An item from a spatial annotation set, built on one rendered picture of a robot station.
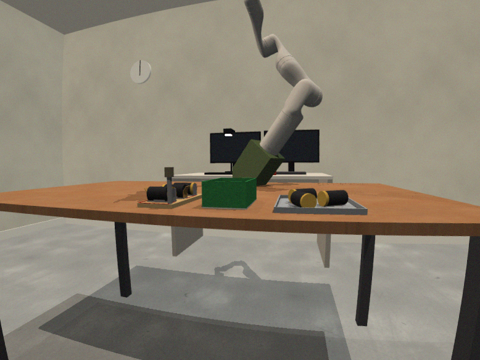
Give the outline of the tan circuit board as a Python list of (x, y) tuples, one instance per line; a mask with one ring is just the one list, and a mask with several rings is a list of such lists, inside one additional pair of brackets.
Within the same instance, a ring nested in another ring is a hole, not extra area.
[(177, 197), (176, 188), (172, 189), (172, 177), (174, 177), (174, 167), (164, 167), (164, 170), (165, 177), (167, 177), (167, 201), (146, 200), (143, 202), (138, 202), (138, 207), (173, 209), (202, 198), (202, 194), (197, 194), (197, 184), (193, 184), (193, 195), (188, 195), (188, 189), (190, 186), (186, 186), (183, 190), (183, 198)]

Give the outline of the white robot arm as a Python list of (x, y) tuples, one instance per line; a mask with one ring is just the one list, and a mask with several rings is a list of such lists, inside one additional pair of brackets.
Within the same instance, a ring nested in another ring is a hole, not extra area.
[(284, 108), (262, 139), (260, 146), (272, 155), (278, 155), (285, 143), (303, 120), (302, 107), (316, 107), (323, 98), (321, 89), (306, 75), (299, 63), (274, 34), (262, 39), (263, 7), (260, 0), (244, 0), (262, 57), (278, 53), (276, 69), (294, 89)]

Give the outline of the black battery with yellow end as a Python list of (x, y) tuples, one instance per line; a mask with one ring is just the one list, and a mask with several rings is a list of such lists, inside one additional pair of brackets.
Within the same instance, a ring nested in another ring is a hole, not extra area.
[(195, 184), (195, 182), (175, 182), (174, 184), (186, 184), (187, 186), (190, 186), (188, 189), (188, 195), (193, 195), (193, 184)]
[(167, 201), (167, 187), (157, 187), (157, 186), (148, 187), (147, 199)]
[(293, 205), (298, 207), (315, 208), (317, 204), (317, 198), (313, 194), (297, 190), (291, 194), (291, 202)]
[(306, 192), (306, 193), (309, 193), (309, 194), (313, 194), (315, 197), (317, 197), (317, 192), (314, 188), (308, 188), (308, 189), (291, 189), (288, 193), (288, 199), (289, 201), (291, 202), (290, 200), (290, 197), (291, 197), (291, 194), (294, 192), (294, 191), (302, 191), (302, 192)]
[(345, 205), (349, 196), (345, 190), (320, 191), (317, 195), (318, 204), (322, 207), (332, 205)]
[[(176, 196), (183, 198), (183, 190), (186, 187), (186, 184), (172, 184), (172, 187), (176, 188)], [(162, 187), (167, 187), (167, 184), (163, 184)]]

